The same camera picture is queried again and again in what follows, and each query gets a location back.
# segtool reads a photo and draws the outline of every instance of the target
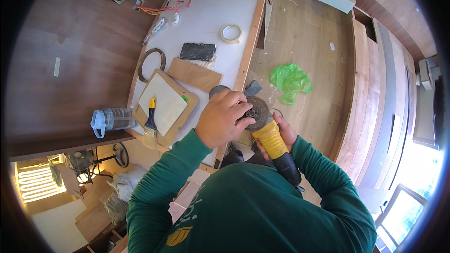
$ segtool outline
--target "angle grinder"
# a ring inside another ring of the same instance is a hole
[[[215,93],[218,93],[225,88],[228,87],[219,85],[212,88],[209,93],[209,99],[211,99]],[[254,138],[261,141],[261,144],[269,154],[275,168],[277,168],[278,173],[280,173],[280,175],[295,188],[300,191],[305,191],[305,189],[300,186],[300,172],[295,166],[292,155],[280,135],[278,124],[270,113],[266,102],[256,96],[247,97],[247,102],[253,104],[253,107],[246,111],[241,118],[251,117],[255,119],[256,122],[247,126],[245,130],[251,132]]]

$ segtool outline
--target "person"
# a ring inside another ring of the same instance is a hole
[[[372,252],[372,216],[347,174],[274,113],[296,166],[320,195],[321,207],[268,164],[229,164],[211,174],[174,224],[168,212],[186,180],[215,147],[252,118],[245,95],[224,89],[192,129],[144,175],[127,212],[128,252]],[[269,157],[258,143],[261,154]]]

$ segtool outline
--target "sleeve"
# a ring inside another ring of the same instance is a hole
[[[321,207],[338,217],[352,244],[348,251],[372,252],[377,233],[367,207],[347,173],[298,136],[292,156],[300,172],[322,198]]]
[[[157,248],[172,227],[169,203],[211,152],[192,129],[150,167],[128,203],[128,252],[153,252]]]

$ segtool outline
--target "red wire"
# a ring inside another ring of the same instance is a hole
[[[182,3],[183,0],[177,0],[173,4],[171,2],[172,2],[172,0],[169,1],[170,5],[168,5],[165,8],[161,8],[161,9],[154,9],[154,8],[144,7],[144,6],[142,6],[142,4],[139,4],[139,5],[136,5],[136,6],[139,7],[139,8],[142,8],[144,10],[147,10],[147,11],[162,12],[162,11],[167,11],[167,10],[180,9],[180,8],[183,8],[183,7],[189,7],[189,5],[191,3],[191,0],[189,0],[187,4],[184,4],[184,5],[181,5],[181,6],[177,6],[177,5],[178,5],[178,3]]]

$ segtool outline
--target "printed logo on shirt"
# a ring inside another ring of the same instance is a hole
[[[188,237],[189,231],[193,227],[184,227],[177,229],[174,233],[167,237],[166,245],[175,246]]]
[[[192,214],[192,211],[194,211],[194,207],[197,203],[202,202],[202,199],[198,199],[199,198],[199,191],[204,188],[205,186],[201,186],[197,192],[197,194],[195,194],[194,198],[192,199],[191,204],[188,206],[188,208],[186,209],[186,212],[183,213],[183,215],[180,217],[180,219],[178,220],[179,223],[176,224],[175,226],[178,227],[181,223],[183,222],[187,222],[189,220],[194,220],[198,217],[198,215],[194,214],[192,215],[192,217],[190,216]],[[175,246],[179,243],[181,243],[183,240],[186,239],[186,237],[188,237],[188,234],[190,232],[190,230],[193,227],[183,227],[183,228],[179,228],[177,229],[174,233],[170,234],[167,237],[167,241],[166,241],[166,245],[168,246]]]

